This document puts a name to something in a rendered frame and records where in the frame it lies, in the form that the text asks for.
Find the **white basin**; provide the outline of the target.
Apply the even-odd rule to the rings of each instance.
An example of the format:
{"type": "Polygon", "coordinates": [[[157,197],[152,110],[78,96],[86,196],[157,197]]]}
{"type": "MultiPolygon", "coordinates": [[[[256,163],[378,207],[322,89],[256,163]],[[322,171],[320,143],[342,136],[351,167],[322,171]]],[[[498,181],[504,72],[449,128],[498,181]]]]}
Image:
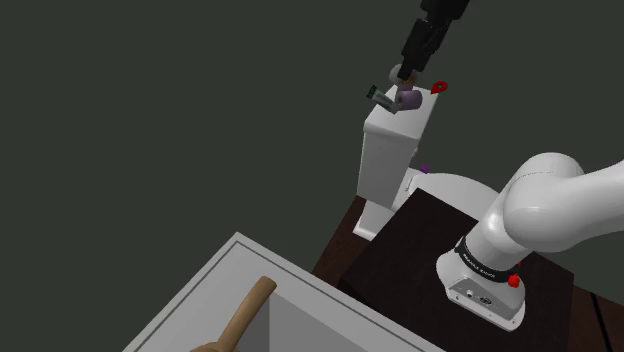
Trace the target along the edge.
{"type": "Polygon", "coordinates": [[[277,287],[240,352],[444,352],[237,233],[123,352],[189,352],[218,339],[257,280],[277,287]]]}

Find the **white toilet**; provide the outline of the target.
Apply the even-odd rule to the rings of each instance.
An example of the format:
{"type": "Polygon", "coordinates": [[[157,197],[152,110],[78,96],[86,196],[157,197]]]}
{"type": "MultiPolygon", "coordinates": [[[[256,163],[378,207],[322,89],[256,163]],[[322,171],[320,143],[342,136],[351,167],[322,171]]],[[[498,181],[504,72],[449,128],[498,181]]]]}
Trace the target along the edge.
{"type": "Polygon", "coordinates": [[[364,122],[357,195],[366,203],[353,233],[368,241],[417,190],[476,220],[498,196],[492,188],[464,176],[426,173],[410,167],[437,100],[427,89],[416,90],[422,95],[419,108],[392,114],[376,106],[364,122]]]}

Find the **grey tube with green cap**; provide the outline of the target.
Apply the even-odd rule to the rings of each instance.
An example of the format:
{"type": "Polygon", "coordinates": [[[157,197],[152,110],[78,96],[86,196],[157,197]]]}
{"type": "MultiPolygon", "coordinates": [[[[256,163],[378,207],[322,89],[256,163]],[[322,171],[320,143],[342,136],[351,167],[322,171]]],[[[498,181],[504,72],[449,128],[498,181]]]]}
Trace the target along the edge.
{"type": "Polygon", "coordinates": [[[374,101],[377,105],[381,106],[391,114],[396,114],[398,111],[397,104],[390,99],[385,93],[379,90],[375,85],[372,85],[366,95],[367,98],[374,101]]]}

